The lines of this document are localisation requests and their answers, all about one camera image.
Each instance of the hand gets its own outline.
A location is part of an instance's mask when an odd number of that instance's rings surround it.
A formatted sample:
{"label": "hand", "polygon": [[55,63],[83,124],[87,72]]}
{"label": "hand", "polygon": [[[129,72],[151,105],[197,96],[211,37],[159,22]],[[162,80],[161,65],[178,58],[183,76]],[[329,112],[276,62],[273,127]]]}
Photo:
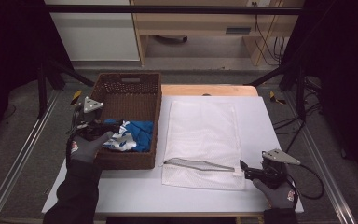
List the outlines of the hand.
{"label": "hand", "polygon": [[277,189],[270,189],[259,179],[254,179],[253,184],[264,193],[271,208],[293,208],[296,193],[288,183]]}
{"label": "hand", "polygon": [[102,147],[103,143],[112,137],[112,135],[112,132],[107,132],[91,142],[78,135],[75,136],[74,141],[72,141],[71,160],[93,163],[98,150]]}

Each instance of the white mesh laundry bag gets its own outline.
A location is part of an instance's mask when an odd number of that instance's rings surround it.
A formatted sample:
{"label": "white mesh laundry bag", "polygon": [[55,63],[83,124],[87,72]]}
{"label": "white mesh laundry bag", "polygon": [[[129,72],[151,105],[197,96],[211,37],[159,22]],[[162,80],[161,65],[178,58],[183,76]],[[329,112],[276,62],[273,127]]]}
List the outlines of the white mesh laundry bag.
{"label": "white mesh laundry bag", "polygon": [[173,101],[162,184],[196,189],[245,188],[235,107]]}

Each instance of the person's right hand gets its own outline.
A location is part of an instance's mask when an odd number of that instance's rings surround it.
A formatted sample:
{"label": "person's right hand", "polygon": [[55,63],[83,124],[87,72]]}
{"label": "person's right hand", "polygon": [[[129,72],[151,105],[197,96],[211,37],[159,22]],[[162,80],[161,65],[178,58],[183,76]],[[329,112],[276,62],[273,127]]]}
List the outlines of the person's right hand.
{"label": "person's right hand", "polygon": [[270,189],[259,179],[254,179],[253,184],[264,193],[271,208],[293,208],[296,192],[288,183],[282,183],[277,189]]}

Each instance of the white cabinet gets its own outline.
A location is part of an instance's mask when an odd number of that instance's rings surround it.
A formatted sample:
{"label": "white cabinet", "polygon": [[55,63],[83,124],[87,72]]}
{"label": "white cabinet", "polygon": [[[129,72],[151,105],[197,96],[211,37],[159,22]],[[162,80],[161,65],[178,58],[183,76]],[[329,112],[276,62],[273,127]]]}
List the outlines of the white cabinet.
{"label": "white cabinet", "polygon": [[[128,0],[45,0],[49,5],[129,5]],[[51,13],[71,61],[139,61],[132,16]]]}

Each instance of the basket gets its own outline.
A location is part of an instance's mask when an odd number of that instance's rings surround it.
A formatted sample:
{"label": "basket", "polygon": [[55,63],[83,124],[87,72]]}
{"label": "basket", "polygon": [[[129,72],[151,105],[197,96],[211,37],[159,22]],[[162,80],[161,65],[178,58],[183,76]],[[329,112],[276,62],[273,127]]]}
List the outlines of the basket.
{"label": "basket", "polygon": [[94,163],[104,170],[153,169],[161,108],[161,74],[100,74],[90,98],[103,102],[101,120],[150,120],[154,123],[153,137],[148,152],[116,152],[102,148]]}

